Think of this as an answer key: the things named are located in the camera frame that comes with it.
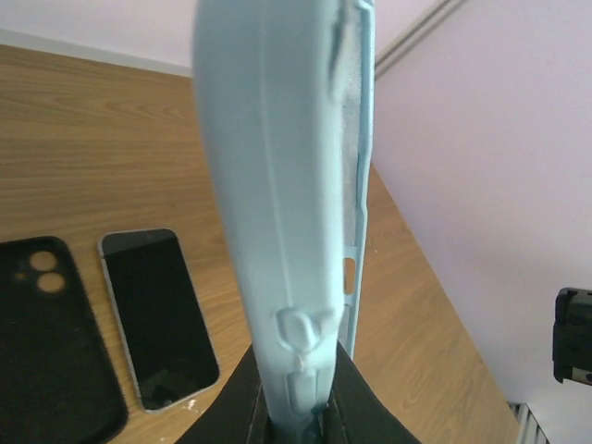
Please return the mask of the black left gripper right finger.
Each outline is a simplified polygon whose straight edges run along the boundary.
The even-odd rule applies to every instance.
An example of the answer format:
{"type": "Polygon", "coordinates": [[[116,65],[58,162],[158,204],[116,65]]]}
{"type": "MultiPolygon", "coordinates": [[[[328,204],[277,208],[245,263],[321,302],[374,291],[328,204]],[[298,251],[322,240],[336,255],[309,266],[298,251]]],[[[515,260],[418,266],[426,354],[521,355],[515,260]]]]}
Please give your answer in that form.
{"type": "Polygon", "coordinates": [[[378,399],[345,349],[337,347],[336,371],[322,415],[322,441],[341,444],[419,444],[378,399]]]}

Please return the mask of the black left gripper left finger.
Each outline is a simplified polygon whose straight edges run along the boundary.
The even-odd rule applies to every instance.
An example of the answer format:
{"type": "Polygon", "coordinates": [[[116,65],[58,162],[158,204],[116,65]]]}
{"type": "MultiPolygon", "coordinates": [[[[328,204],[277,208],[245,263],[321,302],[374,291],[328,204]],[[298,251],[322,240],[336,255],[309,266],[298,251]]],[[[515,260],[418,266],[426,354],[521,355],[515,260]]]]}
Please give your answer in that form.
{"type": "Polygon", "coordinates": [[[244,353],[213,403],[177,444],[264,444],[273,442],[253,347],[244,353]]]}

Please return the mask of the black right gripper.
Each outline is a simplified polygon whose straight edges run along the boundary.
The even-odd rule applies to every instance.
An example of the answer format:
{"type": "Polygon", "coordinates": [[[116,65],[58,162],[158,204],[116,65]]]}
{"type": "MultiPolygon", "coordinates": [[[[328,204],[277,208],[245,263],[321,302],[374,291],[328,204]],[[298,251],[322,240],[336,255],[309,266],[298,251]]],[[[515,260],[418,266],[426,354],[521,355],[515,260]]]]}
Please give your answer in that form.
{"type": "Polygon", "coordinates": [[[591,291],[563,288],[555,300],[553,375],[559,383],[591,383],[591,291]]]}

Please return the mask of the black phone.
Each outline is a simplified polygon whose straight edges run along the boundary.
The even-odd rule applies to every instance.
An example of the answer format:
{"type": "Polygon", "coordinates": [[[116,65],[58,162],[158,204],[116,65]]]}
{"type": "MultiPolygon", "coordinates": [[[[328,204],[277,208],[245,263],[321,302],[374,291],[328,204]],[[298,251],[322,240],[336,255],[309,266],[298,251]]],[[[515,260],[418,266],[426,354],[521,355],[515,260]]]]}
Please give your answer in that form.
{"type": "Polygon", "coordinates": [[[141,407],[161,412],[212,387],[220,369],[177,235],[113,232],[98,252],[141,407]]]}

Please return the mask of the black phone case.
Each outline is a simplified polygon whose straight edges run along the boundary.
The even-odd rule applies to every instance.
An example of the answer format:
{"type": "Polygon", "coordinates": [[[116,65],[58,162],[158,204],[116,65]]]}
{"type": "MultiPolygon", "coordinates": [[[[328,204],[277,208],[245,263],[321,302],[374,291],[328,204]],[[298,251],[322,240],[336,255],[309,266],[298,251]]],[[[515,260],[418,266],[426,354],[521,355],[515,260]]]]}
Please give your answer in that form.
{"type": "Polygon", "coordinates": [[[2,442],[106,443],[128,416],[68,246],[2,243],[2,442]]]}

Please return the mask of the light blue phone case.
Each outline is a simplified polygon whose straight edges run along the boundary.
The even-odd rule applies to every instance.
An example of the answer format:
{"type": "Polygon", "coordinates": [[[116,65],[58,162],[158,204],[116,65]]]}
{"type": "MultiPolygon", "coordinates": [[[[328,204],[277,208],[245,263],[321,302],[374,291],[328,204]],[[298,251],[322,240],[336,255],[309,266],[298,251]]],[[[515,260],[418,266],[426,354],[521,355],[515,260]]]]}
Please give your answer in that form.
{"type": "Polygon", "coordinates": [[[192,79],[276,443],[319,443],[353,352],[372,153],[370,1],[202,1],[192,79]]]}

